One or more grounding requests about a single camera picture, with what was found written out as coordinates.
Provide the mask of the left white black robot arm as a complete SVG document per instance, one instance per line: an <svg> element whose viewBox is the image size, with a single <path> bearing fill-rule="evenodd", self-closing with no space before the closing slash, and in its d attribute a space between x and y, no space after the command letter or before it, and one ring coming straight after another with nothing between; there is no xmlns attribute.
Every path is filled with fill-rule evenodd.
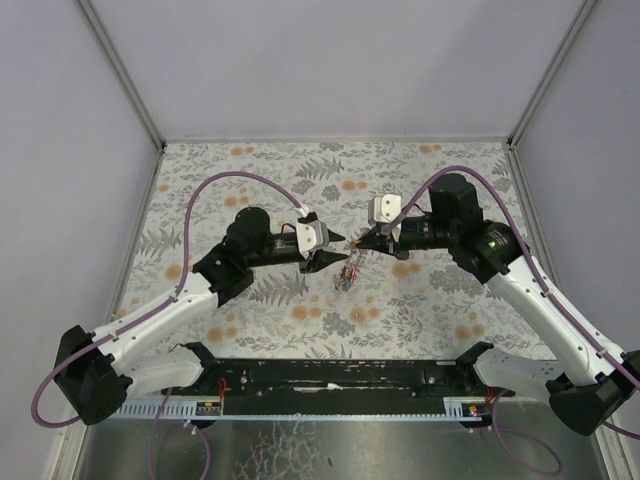
<svg viewBox="0 0 640 480"><path fill-rule="evenodd" d="M292 230L274 233L268 213L242 209L220 243L193 264L177 288L146 304L140 317L127 315L91 332L76 325L61 337L54 381L80 421L95 425L129 398L191 387L215 359L201 345L178 346L164 355L143 356L189 321L211 312L247 290L257 267L295 264L312 274L345 260L329 250L344 236L315 213Z"/></svg>

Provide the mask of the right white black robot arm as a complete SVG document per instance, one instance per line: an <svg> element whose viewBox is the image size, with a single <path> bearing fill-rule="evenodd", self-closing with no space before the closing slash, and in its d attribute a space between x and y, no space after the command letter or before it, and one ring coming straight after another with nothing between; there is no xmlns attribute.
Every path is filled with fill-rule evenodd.
<svg viewBox="0 0 640 480"><path fill-rule="evenodd" d="M431 208L410 216L413 201L376 196L370 230L359 249L405 260L418 250L444 249L454 263L509 303L554 355L541 361L490 343L469 349L480 381L547 404L572 431L589 436L639 389L639 354L625 351L594 327L552 284L511 217L485 218L464 168L445 169L420 188Z"/></svg>

